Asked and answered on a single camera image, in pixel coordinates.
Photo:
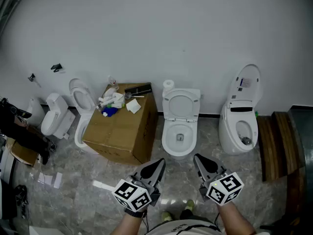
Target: black cable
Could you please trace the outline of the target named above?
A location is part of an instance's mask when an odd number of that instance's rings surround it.
[[[147,226],[148,226],[148,230],[147,233],[149,232],[149,224],[148,224],[148,212],[146,213],[146,221],[147,221]]]
[[[143,221],[143,223],[145,224],[145,226],[146,226],[146,228],[147,228],[147,233],[148,233],[148,226],[146,225],[146,223],[145,223],[144,220],[142,220],[142,221]]]
[[[214,220],[214,225],[215,225],[218,229],[220,229],[219,226],[218,226],[218,224],[217,224],[217,218],[219,217],[219,215],[220,215],[220,213],[217,214],[217,216],[216,216],[216,218],[215,218],[215,220]]]
[[[145,218],[142,219],[143,223],[145,224],[146,228],[147,228],[147,233],[149,232],[149,224],[148,224],[148,212],[146,210],[146,221],[147,221],[147,224],[145,223]]]

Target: wall hook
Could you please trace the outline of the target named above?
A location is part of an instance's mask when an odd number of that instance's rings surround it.
[[[32,73],[32,75],[31,75],[30,77],[28,77],[28,79],[29,79],[30,82],[33,82],[33,81],[34,81],[34,78],[35,78],[34,73]]]
[[[60,69],[63,69],[61,64],[57,64],[51,67],[51,70],[54,70],[53,72],[58,72]]]

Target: fiducial marker cube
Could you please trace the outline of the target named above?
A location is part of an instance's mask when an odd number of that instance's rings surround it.
[[[222,206],[238,197],[244,183],[236,172],[210,183],[206,196]]]
[[[147,189],[134,185],[124,179],[118,182],[112,194],[119,204],[137,212],[151,202]]]

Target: person's arm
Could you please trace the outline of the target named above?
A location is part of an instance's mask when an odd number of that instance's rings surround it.
[[[141,220],[142,218],[133,217],[126,213],[111,235],[137,235]]]
[[[234,203],[229,202],[223,206],[217,205],[227,235],[256,234],[253,226],[240,214]]]

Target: shoe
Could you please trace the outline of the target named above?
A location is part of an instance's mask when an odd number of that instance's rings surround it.
[[[164,221],[173,221],[172,215],[168,211],[162,212],[162,222]]]
[[[193,200],[189,199],[187,201],[187,206],[185,207],[185,210],[188,209],[188,210],[193,211],[194,207],[195,207],[195,202]]]
[[[50,154],[47,153],[44,156],[42,156],[43,158],[43,165],[45,165],[46,163],[48,163],[48,159],[50,158]]]

